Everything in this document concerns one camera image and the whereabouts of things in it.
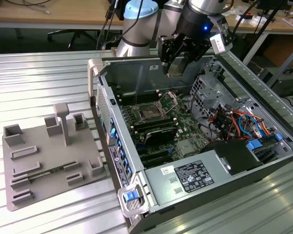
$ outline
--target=cable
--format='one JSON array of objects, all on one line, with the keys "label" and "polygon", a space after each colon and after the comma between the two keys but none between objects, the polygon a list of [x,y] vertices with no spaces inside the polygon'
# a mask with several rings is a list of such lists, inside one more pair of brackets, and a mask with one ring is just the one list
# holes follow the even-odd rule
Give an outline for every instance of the cable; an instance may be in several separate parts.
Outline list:
[{"label": "cable", "polygon": [[208,117],[206,117],[206,116],[201,116],[201,117],[198,117],[195,121],[198,121],[199,119],[208,119]]},{"label": "cable", "polygon": [[108,25],[108,29],[107,29],[107,33],[106,33],[106,36],[105,36],[105,39],[104,39],[104,43],[106,43],[106,41],[107,41],[108,33],[109,33],[110,28],[111,28],[113,18],[114,18],[114,15],[115,15],[115,10],[116,10],[116,8],[114,8],[114,10],[113,10],[112,18],[111,18],[111,20],[109,22],[109,25]]},{"label": "cable", "polygon": [[[255,116],[255,115],[253,115],[253,114],[251,114],[251,113],[245,113],[245,112],[243,112],[243,111],[233,111],[233,112],[236,113],[236,114],[238,114],[238,115],[241,115],[241,116],[243,116],[243,115],[249,115],[249,116],[252,116],[252,117],[254,117],[254,118],[261,119],[260,117]],[[265,132],[267,135],[270,135],[270,132],[268,131],[268,129],[267,129],[267,127],[265,126],[264,122],[260,122],[260,124],[262,124],[262,128],[263,128],[264,132]]]},{"label": "cable", "polygon": [[31,9],[31,10],[35,10],[35,11],[40,11],[40,12],[44,12],[44,13],[46,13],[46,14],[50,14],[50,11],[48,11],[48,10],[46,10],[45,9],[45,5],[43,5],[43,4],[40,4],[40,5],[35,5],[36,7],[38,7],[38,8],[33,8],[33,7],[35,7],[35,6],[31,6],[30,4],[30,2],[28,2],[28,1],[26,1],[26,0],[23,0],[23,3],[24,3],[24,5],[26,6],[26,7],[28,7],[29,9]]},{"label": "cable", "polygon": [[181,83],[183,83],[185,86],[188,86],[183,80],[177,80],[177,81],[175,81],[173,84],[171,84],[170,88],[173,89],[173,86],[174,86],[176,83],[178,83],[178,82],[181,82]]},{"label": "cable", "polygon": [[5,0],[5,1],[7,1],[7,2],[9,2],[11,4],[14,4],[14,5],[18,5],[18,6],[36,6],[36,5],[44,4],[44,3],[52,1],[52,0],[42,1],[42,2],[39,2],[39,3],[31,3],[31,4],[20,4],[20,3],[12,2],[10,0]]},{"label": "cable", "polygon": [[260,25],[260,22],[262,21],[263,15],[264,15],[264,11],[262,12],[262,15],[260,16],[260,20],[259,20],[259,22],[258,22],[258,24],[257,24],[257,27],[256,27],[256,29],[255,29],[255,31],[254,31],[254,34],[256,33],[256,31],[257,31],[257,29],[258,29],[258,27],[259,27],[259,25]]},{"label": "cable", "polygon": [[103,27],[102,27],[102,29],[101,29],[101,31],[100,31],[100,33],[99,33],[98,41],[97,41],[97,46],[96,46],[96,50],[98,50],[98,48],[99,48],[100,37],[101,37],[101,35],[102,35],[102,32],[104,31],[104,28],[105,28],[107,22],[108,22],[108,18],[105,19],[105,22],[104,22],[104,24],[103,24]]},{"label": "cable", "polygon": [[233,115],[231,115],[231,116],[232,116],[232,121],[233,121],[233,123],[235,125],[235,128],[236,128],[236,130],[238,132],[238,136],[240,137],[241,136],[240,128],[239,128],[237,122],[235,121],[235,118],[233,117]]},{"label": "cable", "polygon": [[235,25],[234,30],[233,30],[233,34],[235,34],[236,30],[238,29],[242,19],[244,19],[244,16],[259,2],[259,0],[256,0],[255,2],[253,2],[248,9],[243,13],[243,15],[240,17],[238,23]]},{"label": "cable", "polygon": [[[254,43],[251,45],[250,48],[252,48],[255,45],[255,43],[257,42],[257,40],[259,39],[259,37],[263,34],[263,32],[267,28],[268,24],[271,22],[271,20],[275,16],[275,14],[277,14],[278,10],[281,8],[282,4],[285,1],[287,1],[287,0],[281,0],[280,3],[279,3],[279,5],[273,10],[273,12],[271,13],[271,15],[268,17],[267,21],[264,23],[264,25],[262,26],[262,28],[259,30],[259,32],[257,34],[257,37],[256,37]],[[248,49],[243,51],[243,54],[241,56],[241,60],[243,60],[246,57],[248,51],[249,51]]]},{"label": "cable", "polygon": [[213,133],[218,134],[217,131],[215,131],[214,129],[212,129],[212,128],[210,128],[210,127],[208,127],[208,126],[206,126],[206,125],[204,125],[204,124],[202,124],[202,123],[199,123],[199,127],[205,127],[205,128],[207,128],[207,129],[209,129],[210,131],[212,131]]},{"label": "cable", "polygon": [[134,21],[134,23],[129,27],[127,28],[127,30],[125,32],[123,32],[121,35],[115,37],[113,40],[109,40],[107,42],[105,42],[102,46],[101,46],[101,49],[105,49],[106,45],[111,43],[111,42],[117,42],[118,40],[120,40],[127,32],[129,32],[130,29],[132,29],[138,22],[139,20],[139,16],[140,16],[140,12],[141,12],[141,8],[142,8],[142,3],[143,3],[143,0],[141,0],[140,2],[140,6],[139,6],[139,10],[138,10],[138,14],[137,14],[137,18],[136,20]]},{"label": "cable", "polygon": [[242,132],[244,132],[244,133],[248,134],[249,136],[251,136],[251,134],[250,134],[249,132],[245,131],[245,130],[241,127],[241,121],[242,121],[242,117],[243,117],[243,116],[247,116],[247,117],[249,117],[251,120],[254,121],[254,123],[256,124],[256,127],[257,127],[257,129],[258,129],[258,131],[260,132],[261,135],[263,135],[263,136],[266,136],[266,135],[267,135],[266,132],[260,128],[260,126],[258,125],[256,119],[255,119],[253,116],[250,116],[250,115],[242,115],[242,116],[239,118],[239,127],[240,127],[240,129],[241,129]]},{"label": "cable", "polygon": [[211,123],[209,123],[209,134],[210,134],[210,139],[211,139],[211,137],[213,136],[213,133],[211,132]]},{"label": "cable", "polygon": [[281,0],[279,5],[273,10],[272,14],[268,17],[267,21],[264,23],[263,27],[259,30],[258,34],[257,34],[257,38],[255,40],[258,40],[258,38],[260,37],[260,35],[262,35],[262,33],[265,31],[265,29],[267,28],[268,24],[270,23],[270,21],[274,18],[275,14],[277,14],[278,10],[281,8],[282,4],[287,1],[287,0]]},{"label": "cable", "polygon": [[251,133],[249,133],[248,131],[245,131],[245,130],[242,128],[242,126],[241,126],[242,117],[243,117],[243,116],[241,116],[241,117],[239,118],[239,127],[240,127],[240,129],[241,129],[242,132],[244,132],[245,134],[249,135],[249,136],[251,137],[251,139],[253,139],[253,136],[251,135]]}]

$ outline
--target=blue tab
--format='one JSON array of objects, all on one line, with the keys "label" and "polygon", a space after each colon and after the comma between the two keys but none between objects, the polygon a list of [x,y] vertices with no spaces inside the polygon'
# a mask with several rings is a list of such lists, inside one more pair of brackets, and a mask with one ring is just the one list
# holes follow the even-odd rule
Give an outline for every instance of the blue tab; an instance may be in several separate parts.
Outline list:
[{"label": "blue tab", "polygon": [[127,159],[127,158],[124,159],[124,163],[123,163],[123,165],[124,165],[124,167],[125,167],[125,169],[126,169],[126,167],[127,167],[127,165],[128,165],[128,159]]},{"label": "blue tab", "polygon": [[250,150],[254,150],[256,148],[262,147],[263,145],[262,145],[262,143],[260,143],[259,140],[256,139],[256,140],[250,140],[248,142],[247,146]]},{"label": "blue tab", "polygon": [[122,150],[121,150],[121,158],[124,159],[124,157],[125,157],[125,152],[124,152],[124,150],[122,149]]},{"label": "blue tab", "polygon": [[125,202],[130,202],[139,198],[139,194],[136,190],[130,191],[124,195]]},{"label": "blue tab", "polygon": [[109,135],[111,137],[114,137],[115,136],[115,132],[116,132],[115,128],[112,128],[112,131],[111,131],[111,133]]},{"label": "blue tab", "polygon": [[131,171],[131,168],[130,168],[130,167],[127,168],[127,171],[128,171],[128,174],[129,174],[129,175],[132,174],[132,171]]},{"label": "blue tab", "polygon": [[280,133],[277,133],[276,135],[275,135],[275,138],[277,138],[277,140],[282,140],[283,139],[283,136],[280,134]]}]

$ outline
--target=black cable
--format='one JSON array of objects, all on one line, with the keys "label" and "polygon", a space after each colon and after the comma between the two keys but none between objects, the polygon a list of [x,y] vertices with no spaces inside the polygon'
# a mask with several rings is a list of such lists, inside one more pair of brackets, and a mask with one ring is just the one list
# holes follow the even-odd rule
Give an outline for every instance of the black cable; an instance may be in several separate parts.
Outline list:
[{"label": "black cable", "polygon": [[207,116],[201,116],[201,117],[198,117],[195,121],[198,121],[199,119],[208,119],[208,117]]},{"label": "black cable", "polygon": [[9,3],[12,3],[14,5],[18,5],[18,6],[36,6],[36,5],[47,3],[47,2],[52,1],[52,0],[42,1],[42,2],[39,2],[39,3],[31,3],[31,4],[20,4],[20,3],[12,2],[10,0],[5,0],[5,1],[7,1]]},{"label": "black cable", "polygon": [[138,20],[139,20],[139,16],[140,16],[141,8],[142,8],[142,3],[143,3],[143,0],[141,0],[141,2],[140,2],[140,6],[139,6],[139,10],[138,10],[138,15],[137,15],[137,18],[136,18],[135,22],[134,22],[129,28],[127,28],[127,30],[126,30],[124,33],[122,33],[122,34],[119,35],[118,37],[115,37],[113,40],[109,40],[109,41],[105,42],[105,43],[102,45],[101,48],[106,47],[106,45],[109,44],[109,43],[111,43],[111,42],[117,42],[117,41],[120,40],[120,39],[121,39],[121,38],[122,38],[127,32],[129,32],[130,29],[132,29],[132,28],[137,24],[137,22],[138,22]]},{"label": "black cable", "polygon": [[113,10],[112,18],[111,18],[111,20],[109,22],[109,25],[108,25],[108,29],[107,29],[107,33],[106,33],[106,36],[105,36],[105,39],[104,39],[104,43],[106,43],[106,41],[107,41],[108,33],[109,33],[110,28],[111,28],[113,18],[114,18],[114,15],[115,15],[115,10],[116,10],[116,8],[114,8],[114,10]]},{"label": "black cable", "polygon": [[263,34],[263,32],[265,31],[265,29],[267,28],[268,24],[271,22],[271,20],[273,19],[273,17],[275,16],[275,14],[277,14],[278,10],[281,8],[282,4],[287,1],[287,0],[281,0],[279,5],[273,10],[273,12],[271,13],[271,15],[268,17],[267,21],[264,23],[263,27],[259,30],[256,39],[254,41],[254,43],[251,45],[251,47],[246,47],[246,49],[243,51],[242,56],[241,56],[241,60],[243,60],[246,55],[248,54],[248,48],[252,48],[255,43],[257,42],[257,40],[259,39],[259,37]]},{"label": "black cable", "polygon": [[127,28],[127,30],[122,34],[122,37],[123,37],[127,32],[129,32],[129,30],[132,29],[132,28],[136,25],[136,23],[138,22],[138,20],[139,20],[139,16],[140,16],[140,12],[141,12],[141,8],[142,8],[142,3],[143,3],[143,0],[141,0],[141,2],[140,2],[140,6],[139,6],[139,10],[138,10],[138,15],[137,15],[137,18],[136,18],[135,22],[134,22],[129,28]]},{"label": "black cable", "polygon": [[218,134],[218,132],[216,132],[214,129],[212,129],[212,128],[210,128],[210,127],[208,127],[208,126],[206,126],[206,125],[204,125],[202,123],[199,123],[199,127],[205,127],[207,129],[209,129],[210,131],[212,131],[213,133]]},{"label": "black cable", "polygon": [[268,24],[270,23],[270,21],[274,18],[275,14],[277,14],[278,10],[281,8],[282,4],[287,1],[287,0],[281,0],[279,5],[273,10],[272,14],[268,17],[267,21],[264,23],[263,27],[259,30],[255,43],[257,42],[257,40],[259,39],[260,35],[262,35],[262,33],[265,31],[265,29],[267,28]]},{"label": "black cable", "polygon": [[194,100],[195,100],[195,97],[196,97],[198,91],[199,91],[199,90],[196,90],[195,94],[193,95],[192,101],[191,101],[191,107],[190,107],[190,113],[191,113],[191,115],[192,115],[192,107],[193,107],[193,103],[194,103]]},{"label": "black cable", "polygon": [[213,136],[213,133],[211,132],[211,123],[209,123],[209,133],[210,133],[210,139],[211,139],[211,137]]},{"label": "black cable", "polygon": [[171,84],[170,88],[173,89],[173,86],[174,86],[176,83],[178,83],[178,82],[181,82],[181,83],[183,83],[185,86],[188,86],[183,80],[177,80],[177,81],[175,81],[173,84]]},{"label": "black cable", "polygon": [[236,23],[235,27],[234,27],[234,30],[233,30],[233,34],[235,34],[236,30],[238,29],[242,19],[244,19],[244,16],[259,2],[259,0],[256,0],[255,2],[253,2],[249,7],[248,9],[243,13],[243,15],[240,17],[238,23]]},{"label": "black cable", "polygon": [[41,8],[32,8],[32,6],[30,5],[31,3],[26,1],[26,0],[23,0],[23,4],[24,4],[24,6],[28,7],[31,10],[41,11],[41,12],[44,12],[46,14],[50,14],[50,12],[45,9],[45,5],[35,5],[35,6],[41,7]]},{"label": "black cable", "polygon": [[103,31],[104,31],[104,28],[105,28],[107,22],[108,22],[108,18],[105,19],[105,22],[103,24],[103,27],[102,27],[102,29],[101,29],[101,31],[99,33],[98,40],[97,40],[96,50],[98,50],[98,48],[99,48],[100,37],[101,37],[101,35],[102,35]]},{"label": "black cable", "polygon": [[264,11],[262,12],[262,15],[260,16],[260,20],[259,20],[259,22],[258,22],[258,24],[257,24],[257,27],[256,27],[256,29],[255,29],[255,31],[254,31],[254,34],[256,33],[256,31],[257,31],[257,29],[258,29],[258,27],[259,27],[259,25],[260,25],[260,22],[262,21],[263,15],[264,15]]}]

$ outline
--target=wooden desk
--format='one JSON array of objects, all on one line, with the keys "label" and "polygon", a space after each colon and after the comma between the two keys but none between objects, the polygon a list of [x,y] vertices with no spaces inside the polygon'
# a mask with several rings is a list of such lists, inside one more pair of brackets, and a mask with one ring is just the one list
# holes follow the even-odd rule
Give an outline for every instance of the wooden desk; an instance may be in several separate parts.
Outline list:
[{"label": "wooden desk", "polygon": [[[246,6],[249,7],[250,4],[242,2],[241,0],[235,0],[234,1],[234,7],[237,6]],[[251,14],[254,16],[257,16],[257,13],[260,10],[256,9],[256,6],[251,10]],[[229,24],[230,29],[233,29],[236,24],[237,24],[237,20],[235,19],[236,16],[230,15],[228,17],[226,17],[227,22]],[[269,33],[269,34],[293,34],[293,27],[290,26],[289,24],[285,23],[282,19],[284,18],[284,16],[279,16],[279,14],[277,13],[277,15],[275,16],[275,21],[274,22],[270,22],[270,24],[267,26],[265,33]],[[254,33],[255,31],[254,26],[250,25],[249,23],[241,23],[239,25],[239,32],[243,32],[244,33]]]},{"label": "wooden desk", "polygon": [[[45,6],[50,14],[1,0],[0,22],[103,25],[109,3],[107,0],[52,0]],[[114,17],[113,25],[121,26],[123,22]]]}]

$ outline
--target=metal bracket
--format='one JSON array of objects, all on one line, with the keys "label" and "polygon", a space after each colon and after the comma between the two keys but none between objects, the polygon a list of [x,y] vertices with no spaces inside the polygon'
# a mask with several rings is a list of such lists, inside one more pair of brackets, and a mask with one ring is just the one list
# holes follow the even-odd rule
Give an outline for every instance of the metal bracket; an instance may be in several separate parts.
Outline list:
[{"label": "metal bracket", "polygon": [[232,108],[234,110],[238,110],[240,109],[243,105],[245,105],[245,103],[247,101],[250,101],[249,98],[240,98],[240,97],[237,97],[234,101],[233,101],[233,104],[232,104]]},{"label": "metal bracket", "polygon": [[88,92],[90,97],[93,97],[93,77],[102,73],[104,67],[101,58],[93,58],[88,61]]},{"label": "metal bracket", "polygon": [[141,206],[139,206],[139,207],[137,207],[135,209],[132,209],[132,210],[128,209],[127,204],[124,201],[124,194],[127,193],[127,192],[130,192],[130,191],[133,191],[133,190],[137,190],[138,194],[141,197],[143,197],[143,193],[142,193],[142,191],[140,189],[140,186],[138,184],[136,184],[136,183],[132,183],[132,184],[128,185],[127,187],[120,188],[118,190],[118,192],[117,192],[117,197],[119,199],[119,203],[121,205],[123,215],[126,218],[129,218],[129,217],[134,216],[134,215],[143,214],[143,213],[145,213],[145,212],[147,212],[149,210],[146,198],[144,198],[143,204]]}]

